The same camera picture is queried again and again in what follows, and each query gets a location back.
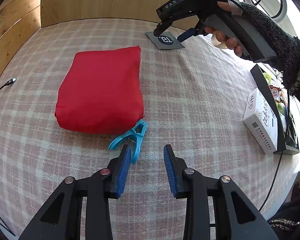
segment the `qr code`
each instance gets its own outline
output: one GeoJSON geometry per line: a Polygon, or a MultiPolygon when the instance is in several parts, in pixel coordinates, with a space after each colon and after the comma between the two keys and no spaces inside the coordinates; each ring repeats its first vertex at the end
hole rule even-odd
{"type": "Polygon", "coordinates": [[[259,125],[257,124],[257,122],[254,122],[254,123],[252,124],[252,126],[253,126],[253,128],[256,128],[256,127],[258,127],[259,125]]]}

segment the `red cloth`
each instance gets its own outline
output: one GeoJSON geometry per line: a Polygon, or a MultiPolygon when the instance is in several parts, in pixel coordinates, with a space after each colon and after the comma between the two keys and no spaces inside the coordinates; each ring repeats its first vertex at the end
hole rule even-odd
{"type": "Polygon", "coordinates": [[[139,83],[141,49],[84,51],[58,91],[60,127],[92,134],[123,134],[143,117],[139,83]]]}

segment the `table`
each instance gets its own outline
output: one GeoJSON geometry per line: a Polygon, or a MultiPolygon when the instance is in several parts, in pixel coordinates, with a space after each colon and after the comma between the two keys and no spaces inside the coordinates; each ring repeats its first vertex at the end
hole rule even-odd
{"type": "MultiPolygon", "coordinates": [[[[52,25],[39,29],[7,66],[0,86],[12,77],[17,81],[0,93],[0,215],[17,235],[66,176],[91,176],[119,154],[107,150],[115,135],[63,130],[54,116],[58,88],[75,53],[85,50],[141,47],[148,128],[122,198],[110,200],[114,239],[182,239],[186,200],[170,192],[165,144],[205,176],[230,176],[261,206],[279,156],[264,155],[242,122],[248,94],[256,88],[250,69],[213,47],[209,37],[193,37],[185,49],[157,50],[144,34],[155,26],[128,19],[52,25]]],[[[263,213],[297,163],[297,155],[283,156],[263,213]]]]}

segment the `person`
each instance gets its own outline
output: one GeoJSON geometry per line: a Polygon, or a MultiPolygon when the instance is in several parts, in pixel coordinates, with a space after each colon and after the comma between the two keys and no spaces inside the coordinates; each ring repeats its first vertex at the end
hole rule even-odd
{"type": "MultiPolygon", "coordinates": [[[[231,12],[231,6],[227,2],[219,1],[218,6],[225,11],[231,12]]],[[[274,46],[272,49],[282,59],[281,61],[274,59],[264,63],[283,73],[283,85],[289,90],[290,95],[296,96],[300,102],[300,40],[282,30],[268,15],[264,14],[256,6],[245,2],[241,2],[241,6],[260,23],[269,38],[273,41],[273,44],[270,44],[270,46],[274,46]]],[[[260,28],[260,25],[254,24],[257,30],[260,28]]],[[[229,38],[221,31],[208,26],[204,30],[207,33],[214,33],[216,39],[219,42],[225,42],[227,48],[234,50],[234,53],[238,57],[250,60],[249,55],[245,56],[242,53],[242,47],[236,38],[229,38]]]]}

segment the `human hand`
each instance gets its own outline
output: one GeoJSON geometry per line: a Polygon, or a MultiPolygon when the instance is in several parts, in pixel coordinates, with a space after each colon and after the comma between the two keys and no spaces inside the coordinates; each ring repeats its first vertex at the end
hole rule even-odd
{"type": "MultiPolygon", "coordinates": [[[[231,12],[231,6],[229,3],[227,2],[217,2],[218,6],[228,12],[231,12]]],[[[207,33],[214,33],[216,36],[216,39],[219,42],[225,42],[226,46],[228,49],[231,49],[234,51],[234,53],[238,56],[241,57],[242,55],[242,47],[239,45],[239,42],[236,38],[229,38],[228,36],[226,36],[223,32],[215,30],[211,27],[205,27],[204,28],[205,32],[207,33]]]]}

